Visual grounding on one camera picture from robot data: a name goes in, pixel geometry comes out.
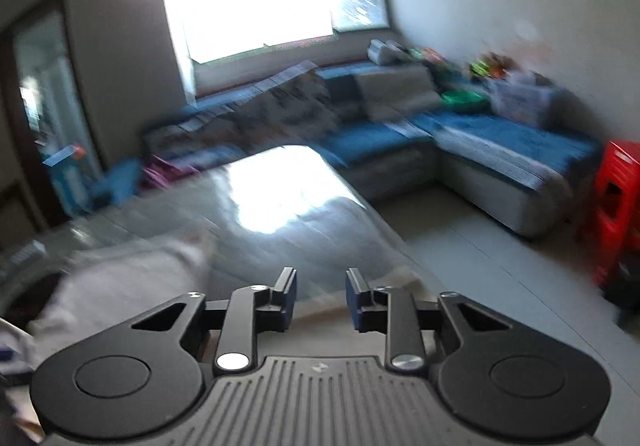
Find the triangular cutout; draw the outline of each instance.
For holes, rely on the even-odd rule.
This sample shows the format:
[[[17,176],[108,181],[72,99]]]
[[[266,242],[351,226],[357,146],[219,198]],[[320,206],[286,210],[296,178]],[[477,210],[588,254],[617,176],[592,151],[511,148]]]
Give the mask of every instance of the triangular cutout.
[[[493,319],[491,316],[480,312],[478,309],[466,303],[458,305],[458,309],[463,317],[465,317],[469,326],[476,332],[505,331],[509,329],[504,323]]]
[[[149,318],[132,325],[131,328],[140,331],[165,332],[174,326],[175,321],[180,317],[185,307],[186,304],[184,303],[174,303]]]

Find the doorway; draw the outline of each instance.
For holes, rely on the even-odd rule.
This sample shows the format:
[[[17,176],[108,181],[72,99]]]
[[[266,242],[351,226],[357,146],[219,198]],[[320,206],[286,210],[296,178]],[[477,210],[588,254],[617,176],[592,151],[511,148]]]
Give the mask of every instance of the doorway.
[[[15,149],[50,226],[91,211],[101,178],[68,43],[64,0],[44,0],[0,34],[0,89]]]

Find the door frame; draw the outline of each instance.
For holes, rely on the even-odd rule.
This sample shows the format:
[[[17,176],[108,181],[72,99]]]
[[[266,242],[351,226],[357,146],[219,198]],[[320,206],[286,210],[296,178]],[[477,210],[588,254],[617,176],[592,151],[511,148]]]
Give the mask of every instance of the door frame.
[[[18,65],[15,60],[14,37],[16,32],[30,27],[54,11],[60,12],[63,17],[63,36],[65,37],[66,50],[74,75],[78,100],[89,136],[94,143],[98,163],[102,170],[105,169],[104,157],[95,139],[95,133],[92,129],[90,118],[87,115],[84,94],[82,93],[78,80],[78,67],[76,65],[73,47],[70,43],[70,29],[65,0],[41,0],[21,13],[0,32],[0,95],[2,96],[2,101],[6,109],[7,123],[9,124],[9,129],[14,140],[14,150],[18,156],[18,161],[20,162],[20,166],[36,203],[50,227],[55,227],[67,222],[69,217],[62,208],[62,204],[51,183],[49,174],[42,165],[40,152],[38,152],[33,140],[29,120],[24,110],[24,102],[20,95],[20,77],[18,74]]]

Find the floor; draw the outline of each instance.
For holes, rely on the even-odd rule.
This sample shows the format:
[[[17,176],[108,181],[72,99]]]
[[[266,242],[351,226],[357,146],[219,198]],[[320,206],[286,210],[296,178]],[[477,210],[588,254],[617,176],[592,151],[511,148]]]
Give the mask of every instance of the floor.
[[[459,291],[599,360],[612,397],[596,437],[607,446],[640,444],[640,325],[630,333],[615,325],[616,309],[591,284],[571,224],[526,242],[441,187],[376,209],[409,244],[433,290]]]

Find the ribbed gray surface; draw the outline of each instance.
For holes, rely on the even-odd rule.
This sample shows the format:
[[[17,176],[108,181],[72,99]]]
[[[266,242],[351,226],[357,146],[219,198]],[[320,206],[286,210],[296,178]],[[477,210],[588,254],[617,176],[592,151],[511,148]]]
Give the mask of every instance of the ribbed gray surface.
[[[52,437],[44,444],[77,443]],[[373,357],[269,357],[257,372],[220,379],[182,424],[127,446],[500,444],[453,419],[426,381],[390,374]]]

